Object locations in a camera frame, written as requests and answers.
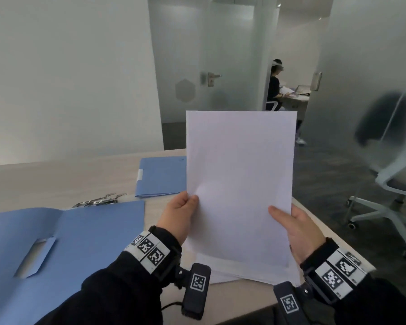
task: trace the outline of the chair base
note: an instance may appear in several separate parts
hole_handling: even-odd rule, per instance
[[[406,216],[401,214],[398,211],[391,210],[389,207],[386,207],[382,204],[374,203],[371,201],[364,200],[362,198],[357,198],[355,196],[349,197],[350,201],[355,201],[356,203],[368,206],[376,211],[360,214],[352,217],[351,222],[357,222],[362,220],[372,220],[379,218],[387,218],[392,221],[395,226],[395,229],[400,234],[401,238],[406,243]]]

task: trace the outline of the gray carpet floor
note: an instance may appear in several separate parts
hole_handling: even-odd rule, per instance
[[[186,147],[185,123],[167,123],[162,128],[165,149]],[[325,148],[295,148],[293,196],[368,259],[377,268],[375,276],[390,280],[406,295],[405,245],[392,223],[386,219],[362,221],[356,230],[344,223],[346,200],[360,186],[358,197],[387,205],[395,198],[375,185],[367,167],[358,161]],[[370,211],[354,205],[352,215]]]

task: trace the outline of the desk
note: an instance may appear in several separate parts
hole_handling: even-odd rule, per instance
[[[183,156],[185,149],[153,153],[137,153],[118,156],[64,160],[54,162],[0,165],[0,212],[26,207],[70,208],[77,202],[87,201],[107,193],[123,193],[122,202],[136,199],[135,181],[142,157]],[[172,196],[146,198],[145,229],[156,224],[165,205]],[[354,252],[340,237],[317,219],[298,201],[293,203],[304,209],[318,224],[327,237],[332,237],[340,246]],[[359,256],[362,262],[370,263]],[[184,251],[183,265],[193,263],[192,252]],[[181,301],[184,289],[173,285],[164,289],[162,305]],[[251,280],[213,284],[209,288],[203,319],[198,322],[180,314],[178,306],[163,311],[165,324],[217,324],[228,319],[276,303],[272,286]]]
[[[309,99],[309,96],[290,95],[283,98],[281,101],[283,102],[283,107],[285,109],[298,112],[297,119],[303,121],[305,119]]]

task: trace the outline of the closed blue folder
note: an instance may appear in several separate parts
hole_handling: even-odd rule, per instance
[[[135,196],[151,197],[177,194],[187,189],[187,157],[142,158]]]
[[[0,325],[37,322],[113,262],[143,226],[144,201],[0,214]],[[25,278],[16,277],[39,240],[45,244]]]

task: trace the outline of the white chair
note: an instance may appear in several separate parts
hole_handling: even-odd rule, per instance
[[[362,220],[371,220],[377,218],[388,218],[394,224],[396,230],[406,243],[406,216],[401,214],[400,208],[406,196],[406,180],[400,180],[400,174],[406,170],[406,140],[399,156],[390,165],[377,172],[376,183],[383,189],[400,194],[390,207],[351,196],[348,200],[348,206],[356,202],[374,209],[374,212],[356,215],[350,219],[349,227],[355,229],[356,222]]]
[[[278,106],[278,101],[267,101],[266,102],[266,106],[271,105],[272,104],[272,109],[271,110],[267,110],[267,112],[274,112],[276,107]]]

